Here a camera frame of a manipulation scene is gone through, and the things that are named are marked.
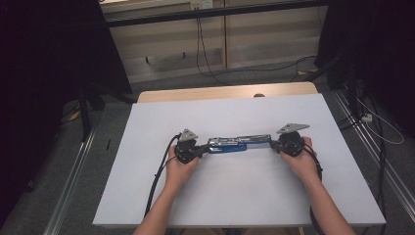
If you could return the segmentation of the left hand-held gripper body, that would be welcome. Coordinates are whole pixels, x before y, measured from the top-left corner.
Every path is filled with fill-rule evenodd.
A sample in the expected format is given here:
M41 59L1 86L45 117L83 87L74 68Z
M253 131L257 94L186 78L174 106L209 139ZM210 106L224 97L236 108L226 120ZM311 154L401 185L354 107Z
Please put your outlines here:
M194 158L201 158L196 156L198 150L203 150L197 145L197 138L198 136L193 131L187 128L183 130L174 148L174 154L178 161L187 164Z

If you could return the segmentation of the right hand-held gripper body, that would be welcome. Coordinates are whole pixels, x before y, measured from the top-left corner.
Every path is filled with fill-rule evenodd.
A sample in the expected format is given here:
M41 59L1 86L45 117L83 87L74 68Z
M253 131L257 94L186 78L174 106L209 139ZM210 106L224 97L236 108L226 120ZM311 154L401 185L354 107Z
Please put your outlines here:
M308 124L287 123L277 131L279 135L277 141L280 145L275 147L279 148L281 153L292 157L298 156L304 147L304 140L299 131L306 128L309 128Z

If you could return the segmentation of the blue stapler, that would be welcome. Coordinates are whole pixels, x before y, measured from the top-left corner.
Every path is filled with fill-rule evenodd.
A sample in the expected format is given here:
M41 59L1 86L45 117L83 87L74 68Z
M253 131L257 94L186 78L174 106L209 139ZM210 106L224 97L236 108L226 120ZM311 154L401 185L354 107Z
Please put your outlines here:
M247 151L251 145L259 146L268 144L270 134L248 135L239 137L214 137L207 141L210 154L224 154Z

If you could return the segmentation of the person's left hand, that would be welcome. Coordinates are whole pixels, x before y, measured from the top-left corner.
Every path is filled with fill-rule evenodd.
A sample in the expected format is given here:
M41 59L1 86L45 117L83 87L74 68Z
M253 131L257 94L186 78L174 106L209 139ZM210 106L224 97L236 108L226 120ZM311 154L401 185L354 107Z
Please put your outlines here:
M175 154L168 154L168 162L166 164L166 180L164 188L178 192L191 176L193 170L199 163L199 159L195 158L187 164L183 164L177 160Z

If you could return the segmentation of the person's right hand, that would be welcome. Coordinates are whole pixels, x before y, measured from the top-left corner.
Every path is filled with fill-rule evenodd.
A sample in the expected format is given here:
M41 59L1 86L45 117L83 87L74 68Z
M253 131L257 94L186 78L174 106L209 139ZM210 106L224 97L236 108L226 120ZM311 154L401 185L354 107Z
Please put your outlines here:
M304 149L297 157L289 156L285 153L281 154L281 159L289 165L292 172L301 180L303 184L310 182L319 182L317 165L314 160L316 157L312 149L312 142L309 137L303 136Z

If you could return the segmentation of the white table cover sheet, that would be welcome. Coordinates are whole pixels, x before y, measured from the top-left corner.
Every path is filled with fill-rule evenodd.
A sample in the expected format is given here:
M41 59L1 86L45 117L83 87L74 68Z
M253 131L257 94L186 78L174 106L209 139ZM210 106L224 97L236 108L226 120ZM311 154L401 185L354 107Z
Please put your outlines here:
M133 105L93 222L133 227L164 177L157 173L170 139L188 128L201 144L211 137L274 135L287 123L308 124L323 184L354 226L385 219L320 94ZM270 148L207 154L177 196L172 227L307 225L309 201L298 178Z

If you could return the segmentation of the wooden table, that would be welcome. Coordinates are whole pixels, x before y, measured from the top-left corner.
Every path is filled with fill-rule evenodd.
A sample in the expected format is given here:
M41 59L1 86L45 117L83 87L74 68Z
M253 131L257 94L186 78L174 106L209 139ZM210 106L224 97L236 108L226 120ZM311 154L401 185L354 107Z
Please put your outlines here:
M253 85L234 85L204 88L186 88L142 92L137 102L196 101L212 99L253 98L262 93L265 97L317 94L312 82L288 82Z

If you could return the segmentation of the beige wooden cabinet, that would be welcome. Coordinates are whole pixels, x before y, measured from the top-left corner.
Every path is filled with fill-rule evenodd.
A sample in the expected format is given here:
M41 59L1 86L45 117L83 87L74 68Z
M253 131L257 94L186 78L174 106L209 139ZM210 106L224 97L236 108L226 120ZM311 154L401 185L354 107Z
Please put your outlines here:
M106 20L193 11L191 0L100 0ZM213 9L288 0L213 0ZM317 54L328 6L112 27L130 82L306 60Z

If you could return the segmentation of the black stand leg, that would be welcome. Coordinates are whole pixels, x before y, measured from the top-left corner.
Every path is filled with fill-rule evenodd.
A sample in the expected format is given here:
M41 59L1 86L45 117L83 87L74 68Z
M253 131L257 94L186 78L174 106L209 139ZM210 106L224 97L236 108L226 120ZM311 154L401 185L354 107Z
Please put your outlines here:
M105 103L96 91L85 87L79 89L78 102L83 130L82 141L85 142L92 129L88 107L91 107L93 111L102 111Z

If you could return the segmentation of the black curtain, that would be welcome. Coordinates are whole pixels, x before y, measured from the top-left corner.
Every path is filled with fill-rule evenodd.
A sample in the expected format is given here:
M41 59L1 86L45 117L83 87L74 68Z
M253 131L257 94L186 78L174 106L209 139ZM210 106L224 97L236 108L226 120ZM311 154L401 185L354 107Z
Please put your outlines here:
M329 0L315 65L339 54L415 138L415 0Z
M131 87L100 0L0 0L0 228L43 165L63 105Z

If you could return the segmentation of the black horizontal bar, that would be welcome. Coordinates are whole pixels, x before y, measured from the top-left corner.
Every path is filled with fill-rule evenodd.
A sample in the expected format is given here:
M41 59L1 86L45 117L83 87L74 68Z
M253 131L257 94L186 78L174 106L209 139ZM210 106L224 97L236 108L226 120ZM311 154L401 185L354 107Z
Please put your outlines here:
M283 2L254 4L234 7L220 7L207 10L193 10L178 13L166 13L143 17L127 17L107 20L106 27L120 27L138 24L155 24L203 18L253 14L271 11L284 11L311 7L328 6L331 0L288 0Z

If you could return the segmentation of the aluminium floor rail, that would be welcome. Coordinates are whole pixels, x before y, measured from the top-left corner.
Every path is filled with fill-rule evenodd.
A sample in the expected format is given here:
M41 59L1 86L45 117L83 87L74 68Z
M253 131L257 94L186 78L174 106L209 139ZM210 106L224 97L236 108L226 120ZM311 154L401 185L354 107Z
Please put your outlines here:
M365 100L352 98L343 90L333 91L333 94L346 116L342 122L347 121L347 126L343 126L342 130L352 129L357 134L378 167L375 200L381 212L388 216L386 187L390 187L407 216L415 224L415 190L410 189L403 180L403 173L399 173L390 163L391 157L405 157L409 154L402 150L409 143L409 138L405 138L395 125L379 114L371 99L366 104ZM363 114L371 114L373 120L370 123L363 122Z
M82 141L75 161L69 172L69 177L65 183L64 189L55 205L52 215L50 216L43 235L59 235L64 219L67 215L71 198L77 185L80 173L82 172L86 158L95 138L96 130L92 129Z

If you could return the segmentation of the white wall socket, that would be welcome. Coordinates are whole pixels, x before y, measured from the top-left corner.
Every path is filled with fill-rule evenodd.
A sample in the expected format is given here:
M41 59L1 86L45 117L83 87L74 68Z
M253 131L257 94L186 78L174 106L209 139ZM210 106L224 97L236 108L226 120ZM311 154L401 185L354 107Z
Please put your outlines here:
M206 10L213 8L213 0L191 0L190 6L192 10Z

